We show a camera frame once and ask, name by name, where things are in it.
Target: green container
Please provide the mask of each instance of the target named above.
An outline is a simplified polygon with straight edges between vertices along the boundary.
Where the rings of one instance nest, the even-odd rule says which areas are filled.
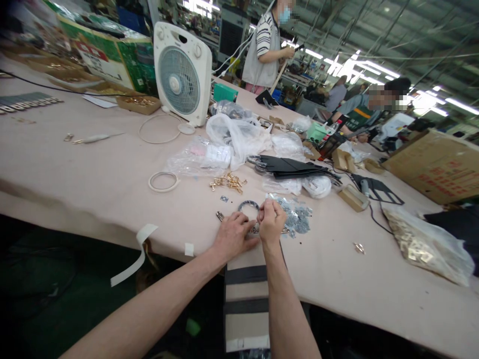
[[[220,83],[215,84],[215,93],[213,94],[213,98],[216,102],[221,100],[236,102],[236,97],[238,97],[238,91]]]

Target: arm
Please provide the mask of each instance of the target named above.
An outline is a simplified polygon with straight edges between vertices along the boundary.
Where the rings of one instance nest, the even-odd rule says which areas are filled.
[[[267,199],[258,214],[269,290],[269,339],[272,358],[321,358],[284,263],[279,238],[286,222],[281,206]]]
[[[225,217],[209,250],[124,304],[61,358],[142,358],[228,261],[259,243],[245,238],[254,224],[240,212]]]

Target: striped shirt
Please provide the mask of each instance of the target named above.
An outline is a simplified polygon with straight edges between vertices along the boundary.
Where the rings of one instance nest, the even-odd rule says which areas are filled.
[[[258,57],[266,54],[269,51],[273,26],[278,27],[276,21],[274,21],[273,15],[270,12],[266,13],[258,22],[258,26],[256,27],[256,46]]]

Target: white fan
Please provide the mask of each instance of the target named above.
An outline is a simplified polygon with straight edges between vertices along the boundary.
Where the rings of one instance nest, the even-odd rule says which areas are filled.
[[[189,32],[155,25],[155,72],[163,105],[194,126],[206,122],[211,91],[211,50]]]

